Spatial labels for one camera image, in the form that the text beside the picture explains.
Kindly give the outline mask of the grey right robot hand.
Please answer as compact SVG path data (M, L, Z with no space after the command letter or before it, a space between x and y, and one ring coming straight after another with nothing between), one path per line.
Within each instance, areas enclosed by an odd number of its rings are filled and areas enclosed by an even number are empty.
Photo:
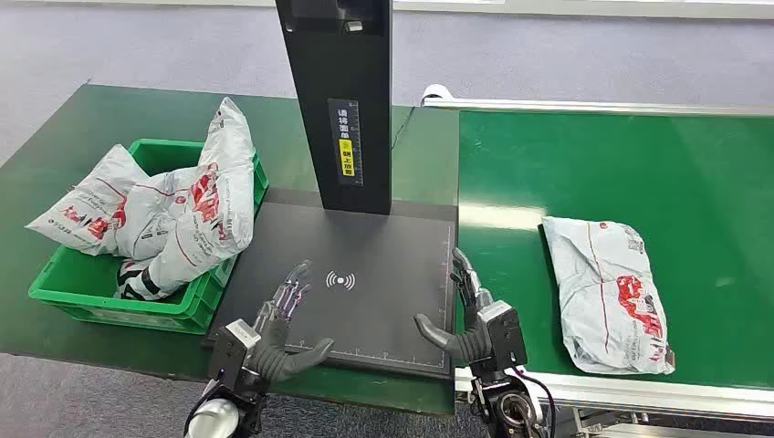
M487 358L491 352L491 340L486 324L478 312L494 303L490 292L482 286L477 272L467 256L459 248L452 251L454 271L450 277L459 290L465 311L465 330L451 334L435 326L424 314L416 314L413 321L420 334L430 343L448 353L453 359L465 363Z

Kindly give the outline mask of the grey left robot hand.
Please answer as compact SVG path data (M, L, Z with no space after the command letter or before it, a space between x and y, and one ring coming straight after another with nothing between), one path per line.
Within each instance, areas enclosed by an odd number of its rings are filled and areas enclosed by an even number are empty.
M320 364L329 356L334 345L333 339L324 338L312 349L293 354L286 352L293 314L311 289L311 267L312 262L308 259L295 266L257 314L253 329L261 340L255 345L246 366L265 381L286 381Z

